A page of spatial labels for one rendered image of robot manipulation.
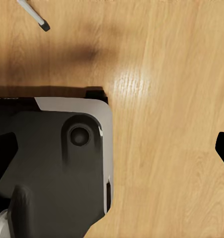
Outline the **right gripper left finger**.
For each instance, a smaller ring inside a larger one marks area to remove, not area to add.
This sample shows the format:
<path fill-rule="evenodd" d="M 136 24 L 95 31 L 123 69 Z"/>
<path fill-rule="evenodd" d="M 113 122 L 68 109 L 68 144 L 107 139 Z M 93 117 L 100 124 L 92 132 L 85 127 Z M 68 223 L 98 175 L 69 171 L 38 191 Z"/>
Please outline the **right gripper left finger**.
<path fill-rule="evenodd" d="M 0 135 L 0 179 L 18 151 L 18 144 L 13 132 Z"/>

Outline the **camera tripod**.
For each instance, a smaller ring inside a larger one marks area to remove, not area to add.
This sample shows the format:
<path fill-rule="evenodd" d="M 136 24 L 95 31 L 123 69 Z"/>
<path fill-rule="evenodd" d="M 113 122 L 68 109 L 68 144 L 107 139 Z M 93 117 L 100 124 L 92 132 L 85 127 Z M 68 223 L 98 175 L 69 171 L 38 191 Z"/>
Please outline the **camera tripod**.
<path fill-rule="evenodd" d="M 50 29 L 49 24 L 45 19 L 42 19 L 29 5 L 25 0 L 16 0 L 40 25 L 44 31 Z"/>

